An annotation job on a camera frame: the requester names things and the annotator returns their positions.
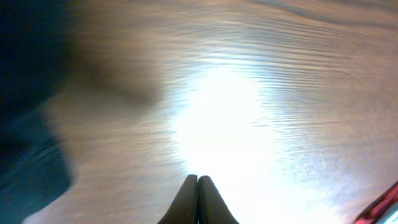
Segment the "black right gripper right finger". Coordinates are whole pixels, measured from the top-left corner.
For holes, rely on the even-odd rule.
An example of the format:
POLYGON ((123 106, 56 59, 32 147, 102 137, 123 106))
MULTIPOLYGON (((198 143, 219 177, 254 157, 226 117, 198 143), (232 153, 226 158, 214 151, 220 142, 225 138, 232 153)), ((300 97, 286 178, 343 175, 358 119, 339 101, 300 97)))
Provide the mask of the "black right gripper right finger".
POLYGON ((209 176, 198 180, 200 224, 239 224, 209 176))

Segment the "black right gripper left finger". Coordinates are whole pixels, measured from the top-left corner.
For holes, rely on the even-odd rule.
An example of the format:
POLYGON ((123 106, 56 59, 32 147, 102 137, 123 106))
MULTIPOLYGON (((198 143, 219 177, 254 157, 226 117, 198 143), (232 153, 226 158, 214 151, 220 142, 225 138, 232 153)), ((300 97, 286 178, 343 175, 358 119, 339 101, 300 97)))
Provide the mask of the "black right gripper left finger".
POLYGON ((197 224, 198 177, 188 175, 158 224, 197 224))

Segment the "black Nike t-shirt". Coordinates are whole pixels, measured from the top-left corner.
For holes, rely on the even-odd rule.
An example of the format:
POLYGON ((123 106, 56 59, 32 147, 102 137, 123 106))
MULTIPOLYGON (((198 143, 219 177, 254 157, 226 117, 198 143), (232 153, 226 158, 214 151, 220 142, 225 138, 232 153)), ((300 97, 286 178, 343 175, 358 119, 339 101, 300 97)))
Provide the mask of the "black Nike t-shirt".
POLYGON ((1 222, 22 223, 71 184, 42 105, 66 71, 67 1, 1 1, 1 222))

